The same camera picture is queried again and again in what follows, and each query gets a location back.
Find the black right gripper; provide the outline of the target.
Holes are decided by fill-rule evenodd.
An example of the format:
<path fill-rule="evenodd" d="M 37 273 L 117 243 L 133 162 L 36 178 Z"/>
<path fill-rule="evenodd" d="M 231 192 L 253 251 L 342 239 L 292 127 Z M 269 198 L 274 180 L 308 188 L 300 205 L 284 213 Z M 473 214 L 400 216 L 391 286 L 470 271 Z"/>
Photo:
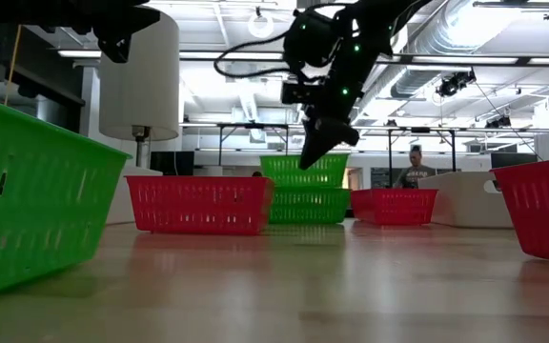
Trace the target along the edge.
<path fill-rule="evenodd" d="M 359 133 L 350 126 L 349 113 L 376 61 L 376 48 L 366 42 L 342 42 L 303 121 L 305 141 L 299 168 L 308 170 L 339 144 L 354 147 Z"/>

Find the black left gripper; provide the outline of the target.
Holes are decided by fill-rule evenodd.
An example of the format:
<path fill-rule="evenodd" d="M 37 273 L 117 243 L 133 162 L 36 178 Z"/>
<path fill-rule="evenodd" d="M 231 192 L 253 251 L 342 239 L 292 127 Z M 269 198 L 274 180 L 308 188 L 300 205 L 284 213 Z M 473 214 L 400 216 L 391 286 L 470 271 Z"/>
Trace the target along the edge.
<path fill-rule="evenodd" d="M 70 0 L 71 28 L 78 34 L 92 32 L 99 49 L 113 62 L 128 62 L 131 36 L 156 23 L 160 12 L 146 7 L 148 0 Z"/>

